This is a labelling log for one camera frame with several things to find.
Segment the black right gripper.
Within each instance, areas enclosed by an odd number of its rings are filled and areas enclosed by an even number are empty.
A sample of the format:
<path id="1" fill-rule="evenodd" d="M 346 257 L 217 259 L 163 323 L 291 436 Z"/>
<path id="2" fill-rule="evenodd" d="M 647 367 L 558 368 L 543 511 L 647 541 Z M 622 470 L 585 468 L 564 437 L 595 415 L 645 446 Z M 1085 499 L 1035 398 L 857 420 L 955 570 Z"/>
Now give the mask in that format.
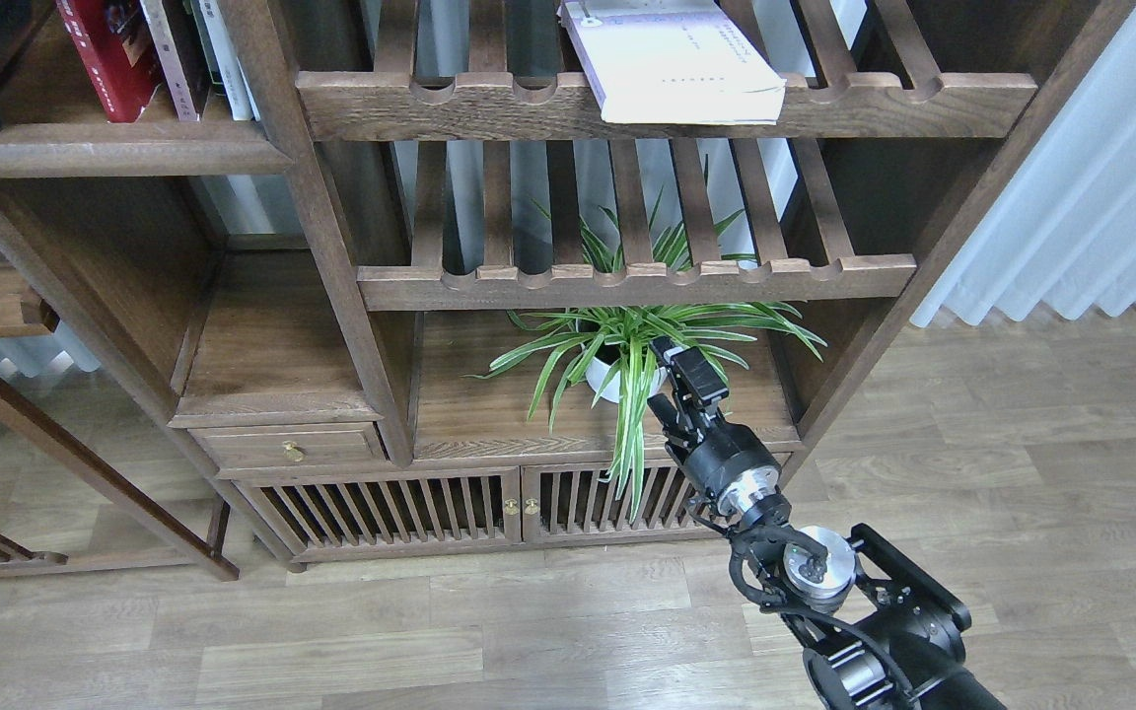
<path id="1" fill-rule="evenodd" d="M 673 398 L 662 392 L 646 404 L 662 424 L 667 451 L 691 485 L 711 500 L 715 513 L 760 520 L 784 513 L 782 466 L 744 424 L 722 421 L 720 403 L 729 387 L 698 346 L 676 345 L 668 336 L 650 343 L 658 364 L 673 378 Z"/>

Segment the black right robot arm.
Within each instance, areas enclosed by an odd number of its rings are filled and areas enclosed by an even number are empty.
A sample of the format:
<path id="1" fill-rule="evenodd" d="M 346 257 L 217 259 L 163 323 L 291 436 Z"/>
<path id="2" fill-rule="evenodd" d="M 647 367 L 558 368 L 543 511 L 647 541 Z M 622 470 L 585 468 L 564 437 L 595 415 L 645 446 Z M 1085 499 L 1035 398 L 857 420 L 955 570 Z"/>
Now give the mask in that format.
<path id="1" fill-rule="evenodd" d="M 698 349 L 666 336 L 651 351 L 673 377 L 673 396 L 651 395 L 667 451 L 698 495 L 690 513 L 730 545 L 732 584 L 776 613 L 803 646 L 817 698 L 828 709 L 999 709 L 964 668 L 964 603 L 860 523 L 847 536 L 795 529 L 777 463 L 753 431 L 726 421 L 729 387 Z"/>

